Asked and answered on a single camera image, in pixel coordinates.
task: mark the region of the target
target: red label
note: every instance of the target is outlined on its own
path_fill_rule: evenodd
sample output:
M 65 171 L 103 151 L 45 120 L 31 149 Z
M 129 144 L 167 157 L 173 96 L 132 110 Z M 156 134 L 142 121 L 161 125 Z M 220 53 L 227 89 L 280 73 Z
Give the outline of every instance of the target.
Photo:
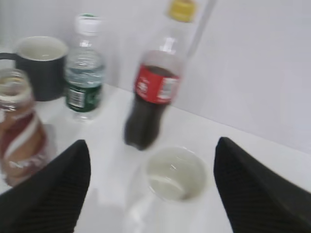
M 142 65 L 135 82 L 135 91 L 148 102 L 169 103 L 176 94 L 178 84 L 178 76 L 161 76 Z

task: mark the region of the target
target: dark gray mug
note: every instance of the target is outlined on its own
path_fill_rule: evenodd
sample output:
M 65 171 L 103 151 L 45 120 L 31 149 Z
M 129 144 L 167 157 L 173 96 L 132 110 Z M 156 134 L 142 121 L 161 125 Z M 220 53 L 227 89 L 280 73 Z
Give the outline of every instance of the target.
M 1 59 L 15 60 L 33 86 L 36 101 L 50 101 L 64 93 L 64 66 L 67 45 L 53 37 L 32 36 L 21 39 L 15 53 L 0 53 Z

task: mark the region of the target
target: barcode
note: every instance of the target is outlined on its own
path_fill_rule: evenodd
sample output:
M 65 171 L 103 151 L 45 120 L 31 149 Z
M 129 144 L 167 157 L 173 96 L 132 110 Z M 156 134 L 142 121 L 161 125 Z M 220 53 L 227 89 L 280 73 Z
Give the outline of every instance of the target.
M 69 104 L 78 108 L 84 108 L 85 93 L 69 90 Z
M 176 79 L 165 78 L 163 80 L 163 87 L 158 94 L 160 99 L 170 99 L 172 98 L 172 93 L 176 84 Z

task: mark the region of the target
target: mug handle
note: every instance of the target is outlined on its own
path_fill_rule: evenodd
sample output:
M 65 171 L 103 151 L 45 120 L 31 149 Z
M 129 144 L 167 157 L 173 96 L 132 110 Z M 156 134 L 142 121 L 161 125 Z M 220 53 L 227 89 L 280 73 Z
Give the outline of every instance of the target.
M 15 53 L 7 53 L 7 52 L 0 53 L 0 60 L 15 60 L 15 59 L 16 59 Z

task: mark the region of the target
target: yellow bottle cap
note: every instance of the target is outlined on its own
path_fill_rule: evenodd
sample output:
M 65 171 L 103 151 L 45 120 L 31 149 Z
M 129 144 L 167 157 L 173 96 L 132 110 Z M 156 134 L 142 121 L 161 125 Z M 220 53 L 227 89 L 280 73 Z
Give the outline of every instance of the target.
M 195 14 L 196 4 L 192 0 L 173 0 L 169 16 L 180 22 L 191 22 Z

